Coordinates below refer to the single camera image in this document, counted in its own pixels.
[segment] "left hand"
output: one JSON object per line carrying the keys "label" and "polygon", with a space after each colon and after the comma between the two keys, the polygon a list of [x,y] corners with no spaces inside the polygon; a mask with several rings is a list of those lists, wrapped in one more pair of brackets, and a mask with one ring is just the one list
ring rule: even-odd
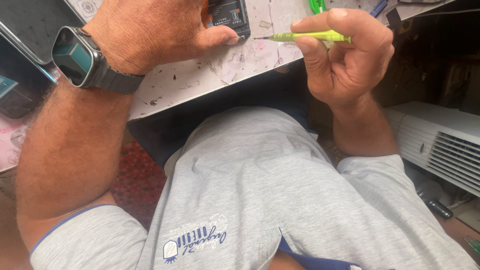
{"label": "left hand", "polygon": [[128,74],[146,74],[158,64],[199,57],[215,46],[235,44],[227,26],[205,29],[204,0],[104,0],[84,26],[109,65]]}

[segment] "cooler vent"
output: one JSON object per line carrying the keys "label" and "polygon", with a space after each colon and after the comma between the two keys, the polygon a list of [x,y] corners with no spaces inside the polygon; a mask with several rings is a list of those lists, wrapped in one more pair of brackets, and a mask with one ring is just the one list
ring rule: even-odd
{"label": "cooler vent", "polygon": [[477,144],[439,132],[427,165],[480,190],[480,146]]}

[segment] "watch face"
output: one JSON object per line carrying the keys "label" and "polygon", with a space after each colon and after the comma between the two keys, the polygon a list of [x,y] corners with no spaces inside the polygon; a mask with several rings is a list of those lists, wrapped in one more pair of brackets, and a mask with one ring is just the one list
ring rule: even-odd
{"label": "watch face", "polygon": [[53,62],[75,86],[80,86],[92,67],[92,52],[70,28],[60,30],[52,50]]}

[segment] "dirty table surface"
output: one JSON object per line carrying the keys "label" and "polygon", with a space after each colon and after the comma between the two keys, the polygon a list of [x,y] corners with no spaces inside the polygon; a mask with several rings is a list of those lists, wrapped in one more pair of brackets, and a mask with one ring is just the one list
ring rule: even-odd
{"label": "dirty table surface", "polygon": [[[85,21],[96,13],[103,0],[91,0],[88,10],[67,0]],[[446,4],[399,5],[390,0],[377,18],[388,25],[386,14],[397,8],[402,20]],[[245,0],[251,37],[233,46],[223,46],[200,59],[157,66],[138,88],[129,120],[166,110],[190,99],[221,89],[229,84],[272,70],[302,57],[297,46],[270,40],[254,40],[276,33],[290,32],[290,24],[313,15],[308,0]],[[370,12],[379,0],[325,0],[327,9],[353,8]]]}

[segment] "forearm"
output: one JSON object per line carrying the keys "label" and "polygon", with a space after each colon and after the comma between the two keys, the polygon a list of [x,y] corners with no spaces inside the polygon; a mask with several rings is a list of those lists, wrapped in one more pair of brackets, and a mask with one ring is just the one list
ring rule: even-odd
{"label": "forearm", "polygon": [[369,93],[354,106],[332,111],[335,143],[343,152],[361,157],[399,153],[392,129]]}
{"label": "forearm", "polygon": [[19,217],[62,216],[108,190],[132,98],[61,80],[22,147],[16,177]]}

